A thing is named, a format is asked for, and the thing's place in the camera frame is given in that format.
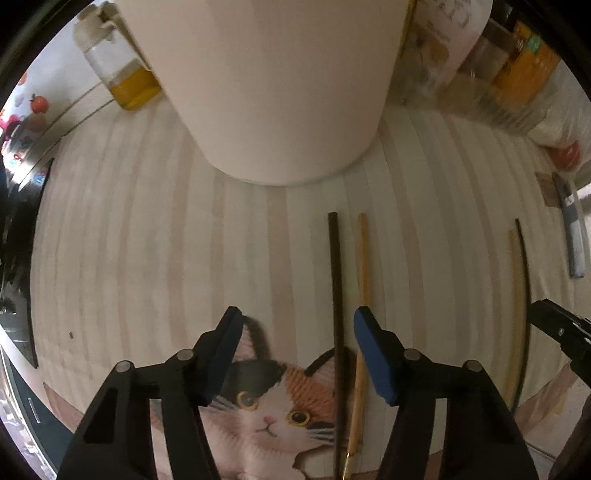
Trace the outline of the light wooden chopstick pair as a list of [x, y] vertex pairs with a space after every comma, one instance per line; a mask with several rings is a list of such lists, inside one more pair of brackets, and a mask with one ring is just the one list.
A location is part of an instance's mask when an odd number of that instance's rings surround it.
[[[370, 303], [370, 242], [369, 223], [365, 213], [358, 216], [360, 229], [359, 246], [359, 285], [361, 305]], [[365, 396], [367, 391], [368, 372], [363, 353], [356, 353], [356, 377], [353, 386], [353, 409], [349, 418], [349, 440], [346, 446], [346, 460], [342, 480], [351, 479], [353, 476], [353, 463], [360, 445], [360, 437], [363, 432], [363, 410], [365, 409]]]

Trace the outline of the light chopstick patterned end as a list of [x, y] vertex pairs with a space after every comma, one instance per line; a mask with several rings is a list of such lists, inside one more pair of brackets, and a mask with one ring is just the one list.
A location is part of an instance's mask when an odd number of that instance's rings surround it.
[[530, 327], [527, 321], [527, 307], [531, 299], [527, 251], [521, 222], [518, 219], [509, 231], [509, 239], [513, 272], [513, 316], [512, 343], [504, 394], [510, 411], [515, 413], [523, 390], [529, 356]]

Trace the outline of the dark chopstick pair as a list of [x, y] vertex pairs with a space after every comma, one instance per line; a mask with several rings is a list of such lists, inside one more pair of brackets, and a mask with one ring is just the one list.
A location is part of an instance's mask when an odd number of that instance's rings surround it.
[[329, 212], [329, 258], [332, 277], [332, 337], [335, 358], [335, 446], [332, 478], [342, 478], [342, 439], [346, 431], [346, 395], [344, 387], [344, 300], [342, 299], [341, 243], [339, 243], [339, 215]]

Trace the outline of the blue smartphone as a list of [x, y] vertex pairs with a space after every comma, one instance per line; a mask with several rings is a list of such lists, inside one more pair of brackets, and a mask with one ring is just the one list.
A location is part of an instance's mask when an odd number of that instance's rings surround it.
[[553, 174], [554, 184], [563, 217], [569, 275], [574, 279], [585, 277], [586, 259], [580, 217], [575, 204], [575, 196], [570, 185], [558, 174]]

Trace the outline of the small brown card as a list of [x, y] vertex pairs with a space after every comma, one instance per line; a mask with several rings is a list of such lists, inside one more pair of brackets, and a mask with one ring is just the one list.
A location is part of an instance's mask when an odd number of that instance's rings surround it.
[[543, 172], [536, 172], [535, 175], [545, 205], [550, 208], [560, 208], [561, 202], [553, 176]]

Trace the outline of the white plastic bag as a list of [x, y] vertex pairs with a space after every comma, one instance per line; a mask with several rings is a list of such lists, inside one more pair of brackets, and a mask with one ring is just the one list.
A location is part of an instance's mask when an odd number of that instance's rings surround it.
[[590, 161], [590, 99], [563, 60], [545, 86], [549, 88], [554, 95], [546, 115], [528, 136], [547, 150], [558, 170], [575, 173]]

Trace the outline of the black gas stove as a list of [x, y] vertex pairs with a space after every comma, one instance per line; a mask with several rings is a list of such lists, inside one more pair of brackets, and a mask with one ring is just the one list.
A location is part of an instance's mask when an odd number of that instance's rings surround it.
[[1, 191], [1, 329], [34, 367], [31, 262], [37, 216], [53, 157], [35, 166], [23, 182]]

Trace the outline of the orange label bottle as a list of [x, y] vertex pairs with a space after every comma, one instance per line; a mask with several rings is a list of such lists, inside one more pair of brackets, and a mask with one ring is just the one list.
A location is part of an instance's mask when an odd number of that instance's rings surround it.
[[542, 90], [561, 58], [523, 22], [516, 22], [513, 34], [517, 52], [510, 55], [494, 78], [493, 86], [502, 104], [521, 107]]

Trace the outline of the white utensil holder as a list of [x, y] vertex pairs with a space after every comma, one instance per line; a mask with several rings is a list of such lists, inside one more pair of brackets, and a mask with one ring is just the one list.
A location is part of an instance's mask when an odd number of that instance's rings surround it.
[[121, 16], [213, 167], [283, 186], [373, 142], [404, 1], [121, 1]]

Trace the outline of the snack packet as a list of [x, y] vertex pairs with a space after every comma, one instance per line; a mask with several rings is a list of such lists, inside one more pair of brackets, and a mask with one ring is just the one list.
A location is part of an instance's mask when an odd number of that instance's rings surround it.
[[490, 18], [491, 1], [418, 1], [394, 72], [403, 103], [436, 99], [456, 76]]

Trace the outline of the oil dispenser bottle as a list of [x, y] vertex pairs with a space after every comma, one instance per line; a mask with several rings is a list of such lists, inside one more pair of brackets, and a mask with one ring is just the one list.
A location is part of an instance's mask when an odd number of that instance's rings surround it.
[[73, 38], [118, 105], [137, 110], [161, 87], [128, 31], [117, 6], [90, 4], [76, 17]]

